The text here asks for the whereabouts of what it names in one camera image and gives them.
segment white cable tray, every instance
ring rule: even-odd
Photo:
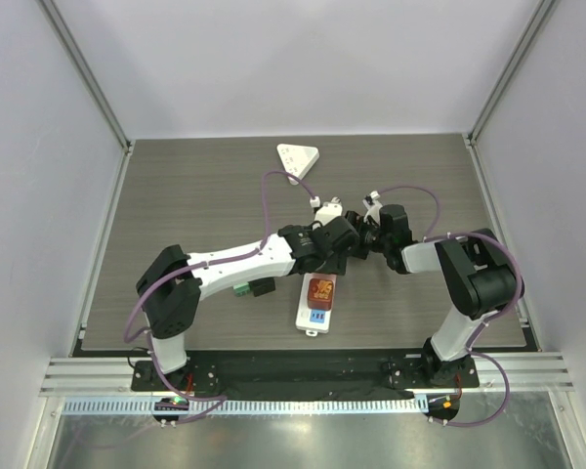
[[[134,398],[67,398],[62,415],[156,415],[170,410],[154,410],[160,397]],[[192,415],[208,408],[213,403],[190,403],[189,409],[179,415]],[[212,415],[322,415],[354,413],[419,413],[428,411],[425,395],[404,401],[364,402],[266,402],[226,401]]]

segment white triangular object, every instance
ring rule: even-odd
[[[319,149],[315,147],[280,144],[276,149],[282,161],[282,166],[284,166],[284,171],[300,179],[304,179],[306,173],[319,159]],[[294,186],[297,184],[297,181],[291,178],[289,178],[289,182]]]

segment wooden table surface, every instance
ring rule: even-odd
[[[126,349],[122,331],[137,294],[135,283],[160,250],[180,244],[210,252],[258,240],[263,234],[260,180],[281,169],[280,143],[318,147],[305,178],[327,200],[364,213],[362,198],[408,183],[434,190],[442,203],[436,233],[488,225],[471,159],[459,135],[313,136],[137,141],[87,320],[83,349]],[[272,230],[308,224],[313,212],[300,187],[283,177],[268,183]],[[435,214],[425,193],[383,196],[400,203],[421,238]],[[352,259],[339,277],[330,331],[309,338],[295,328],[300,276],[276,280],[276,292],[237,298],[223,291],[200,303],[187,333],[190,349],[314,349],[419,347],[441,325],[449,297],[440,274],[400,276],[379,255]],[[138,325],[145,320],[139,318]],[[522,346],[519,321],[497,321],[479,345]]]

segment white sensor module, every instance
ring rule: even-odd
[[[284,166],[284,171],[300,179],[304,179],[304,176],[319,159],[319,149],[315,147],[280,144],[276,149]],[[297,185],[297,181],[291,178],[289,178],[289,182],[294,186]]]
[[[323,274],[304,275],[295,326],[300,330],[304,330],[309,337],[317,337],[319,333],[326,334],[330,329],[330,316],[332,315],[331,308],[329,310],[320,310],[309,305],[309,286],[313,278],[328,280],[332,286],[331,295],[334,294],[334,287],[336,285],[336,276],[326,276]]]

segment white wall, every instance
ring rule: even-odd
[[[32,0],[0,1],[0,469],[22,467],[65,356],[119,145]]]
[[[537,0],[57,0],[132,138],[470,130]]]
[[[561,1],[481,136],[539,337],[586,411],[586,0]]]

